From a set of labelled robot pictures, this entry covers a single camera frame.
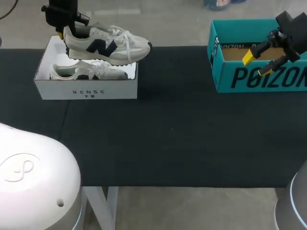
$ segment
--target shoe box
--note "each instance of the shoe box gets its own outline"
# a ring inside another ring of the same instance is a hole
[[[43,100],[75,99],[136,99],[138,91],[138,63],[114,67],[128,74],[126,80],[51,80],[51,65],[74,65],[77,60],[69,59],[66,46],[59,36],[52,36],[34,82]]]
[[[284,55],[282,48],[269,48],[259,59],[243,64],[249,48],[267,40],[278,27],[275,18],[212,21],[207,55],[218,92],[307,91],[307,52],[265,76],[258,70]]]

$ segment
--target black n logo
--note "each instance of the black n logo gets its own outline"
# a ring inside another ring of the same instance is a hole
[[[116,50],[116,48],[117,45],[115,44],[114,40],[108,47],[106,47],[106,41],[101,39],[95,39],[86,49],[86,51],[94,53],[96,50],[98,50],[98,53],[100,55],[109,57],[114,52],[114,50]]]

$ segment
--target shoelace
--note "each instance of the shoelace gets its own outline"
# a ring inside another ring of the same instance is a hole
[[[90,79],[92,79],[94,75],[100,78],[101,76],[103,76],[105,73],[107,73],[111,69],[111,65],[104,61],[103,62],[93,61],[91,65],[92,66],[88,69]]]
[[[110,36],[110,39],[117,40],[123,44],[126,44],[127,48],[127,57],[128,60],[131,61],[131,56],[130,56],[130,43],[134,43],[133,35],[128,31],[124,30],[118,26],[110,26],[110,32],[112,32],[112,36]]]

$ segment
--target sneaker sole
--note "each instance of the sneaker sole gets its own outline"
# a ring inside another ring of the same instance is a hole
[[[149,51],[149,53],[150,53],[152,48],[153,48],[153,45],[150,42],[148,43],[148,45],[150,47],[150,51]],[[75,60],[103,60],[103,61],[110,63],[112,66],[126,66],[128,64],[138,62],[148,55],[147,54],[146,56],[144,56],[141,59],[136,59],[136,60],[132,60],[132,61],[114,60],[114,59],[111,59],[109,57],[106,57],[106,56],[103,56],[103,55],[100,55],[100,54],[93,54],[93,53],[89,53],[89,52],[84,53],[84,52],[81,52],[81,51],[69,49],[68,47],[66,47],[66,54],[68,55],[68,57],[70,59],[75,59]]]

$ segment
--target teal shoe box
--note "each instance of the teal shoe box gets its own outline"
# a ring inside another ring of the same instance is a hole
[[[307,52],[265,76],[258,70],[284,55],[281,48],[270,48],[247,66],[242,62],[249,47],[267,40],[278,27],[275,18],[212,21],[207,53],[218,92],[307,91]]]

